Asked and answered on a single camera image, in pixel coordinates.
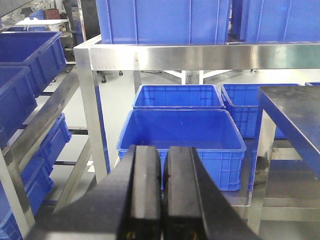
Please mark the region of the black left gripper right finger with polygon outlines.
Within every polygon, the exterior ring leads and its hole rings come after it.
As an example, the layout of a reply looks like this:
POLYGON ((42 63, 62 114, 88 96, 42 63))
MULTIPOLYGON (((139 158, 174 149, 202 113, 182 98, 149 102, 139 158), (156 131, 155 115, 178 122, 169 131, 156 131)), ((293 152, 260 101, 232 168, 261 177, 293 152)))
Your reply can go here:
POLYGON ((170 147, 164 166, 164 239, 259 239, 213 182, 194 147, 170 147))

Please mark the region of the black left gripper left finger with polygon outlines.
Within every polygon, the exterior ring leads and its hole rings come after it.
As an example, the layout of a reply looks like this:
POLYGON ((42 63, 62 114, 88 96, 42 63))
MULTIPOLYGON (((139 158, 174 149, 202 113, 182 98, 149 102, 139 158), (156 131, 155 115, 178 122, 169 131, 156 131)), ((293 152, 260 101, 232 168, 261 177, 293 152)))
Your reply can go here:
POLYGON ((131 145, 120 163, 77 201, 38 220, 28 240, 160 239, 160 157, 131 145))

